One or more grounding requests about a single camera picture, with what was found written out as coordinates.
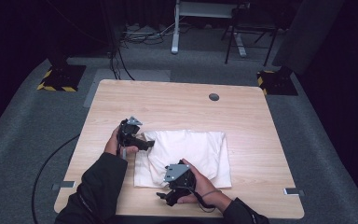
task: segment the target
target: hand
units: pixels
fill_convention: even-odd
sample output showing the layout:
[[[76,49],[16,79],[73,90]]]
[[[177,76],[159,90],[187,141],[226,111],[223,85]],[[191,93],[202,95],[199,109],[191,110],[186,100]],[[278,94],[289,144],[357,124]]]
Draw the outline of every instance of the hand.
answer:
[[[219,209],[221,213],[224,213],[226,208],[231,203],[231,199],[227,195],[218,191],[212,182],[200,171],[193,166],[190,162],[185,159],[182,159],[184,164],[190,165],[190,171],[196,177],[197,185],[196,192],[202,197],[202,200],[207,204],[214,205]],[[178,199],[177,203],[198,203],[196,196],[193,194],[181,197]]]
[[[107,141],[105,149],[103,152],[108,152],[113,155],[117,155],[117,134],[118,134],[118,126],[113,130],[112,135],[109,138],[109,141]],[[120,155],[122,155],[123,147],[120,149]],[[132,146],[132,147],[126,147],[127,153],[136,153],[139,151],[138,147]]]

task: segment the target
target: person's left hand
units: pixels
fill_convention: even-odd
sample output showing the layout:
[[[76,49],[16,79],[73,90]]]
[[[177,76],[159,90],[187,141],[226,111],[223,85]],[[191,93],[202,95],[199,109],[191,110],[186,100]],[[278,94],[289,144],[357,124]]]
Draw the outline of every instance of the person's left hand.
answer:
[[[117,133],[118,126],[113,130],[112,135],[110,136],[109,141],[107,141],[105,149],[103,152],[107,152],[113,155],[117,155]],[[126,147],[127,153],[136,153],[139,151],[138,147]],[[123,147],[120,149],[120,155],[122,155]]]

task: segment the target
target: folded white cloth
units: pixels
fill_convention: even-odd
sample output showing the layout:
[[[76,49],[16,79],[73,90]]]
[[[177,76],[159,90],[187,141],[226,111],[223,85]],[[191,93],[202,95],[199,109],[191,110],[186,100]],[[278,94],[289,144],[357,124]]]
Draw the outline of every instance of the folded white cloth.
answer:
[[[217,188],[231,187],[224,133],[179,130],[144,132],[144,136],[147,141],[154,140],[155,145],[136,154],[134,186],[165,187],[165,167],[186,159]]]

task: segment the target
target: light wood tabletop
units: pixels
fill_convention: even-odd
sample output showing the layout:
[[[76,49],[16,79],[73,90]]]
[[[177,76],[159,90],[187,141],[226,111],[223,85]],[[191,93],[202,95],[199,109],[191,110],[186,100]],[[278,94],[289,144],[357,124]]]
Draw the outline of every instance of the light wood tabletop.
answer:
[[[209,98],[219,95],[218,101]],[[256,212],[273,218],[302,218],[298,195],[285,195],[295,188],[282,145],[265,96],[257,87],[103,80],[94,96],[64,181],[74,188],[60,189],[54,209],[60,212],[76,192],[82,174],[100,157],[118,124],[136,117],[145,131],[193,130],[226,133],[232,188]],[[118,198],[117,214],[131,216],[221,217],[203,212],[197,204],[170,207],[156,192],[169,190],[133,186],[134,160],[128,155],[128,170]]]

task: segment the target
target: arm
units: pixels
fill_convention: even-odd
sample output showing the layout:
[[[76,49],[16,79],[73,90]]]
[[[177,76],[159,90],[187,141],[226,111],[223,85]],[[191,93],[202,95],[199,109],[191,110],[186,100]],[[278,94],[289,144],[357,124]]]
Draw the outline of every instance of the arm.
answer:
[[[211,181],[201,174],[190,162],[182,159],[185,164],[190,165],[190,170],[197,180],[196,192],[201,195],[207,204],[214,205],[222,214],[225,223],[230,224],[269,224],[269,220],[252,210],[240,199],[232,201],[222,191],[217,190]],[[178,199],[178,203],[197,203],[194,195],[188,195]]]
[[[116,213],[127,162],[116,156],[117,129],[112,133],[104,152],[83,175],[75,194],[56,217],[55,223],[101,223]],[[128,147],[136,152],[136,147]]]

